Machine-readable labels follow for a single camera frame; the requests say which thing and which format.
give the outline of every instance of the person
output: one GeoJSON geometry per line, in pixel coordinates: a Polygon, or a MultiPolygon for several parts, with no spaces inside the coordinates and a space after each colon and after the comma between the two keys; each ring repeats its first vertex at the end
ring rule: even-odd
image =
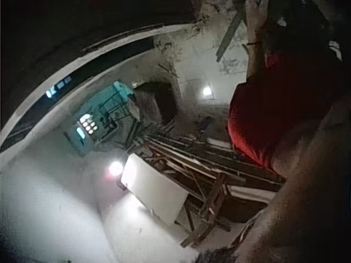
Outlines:
{"type": "Polygon", "coordinates": [[[235,89],[228,121],[235,148],[283,177],[346,92],[317,7],[290,2],[279,26],[267,19],[268,0],[246,1],[247,81],[235,89]]]}

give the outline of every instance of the concrete wall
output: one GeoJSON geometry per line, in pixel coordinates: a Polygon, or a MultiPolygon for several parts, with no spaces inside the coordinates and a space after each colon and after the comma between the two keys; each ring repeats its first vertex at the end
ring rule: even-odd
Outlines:
{"type": "Polygon", "coordinates": [[[116,262],[94,178],[73,155],[55,130],[2,170],[1,242],[15,262],[116,262]]]}

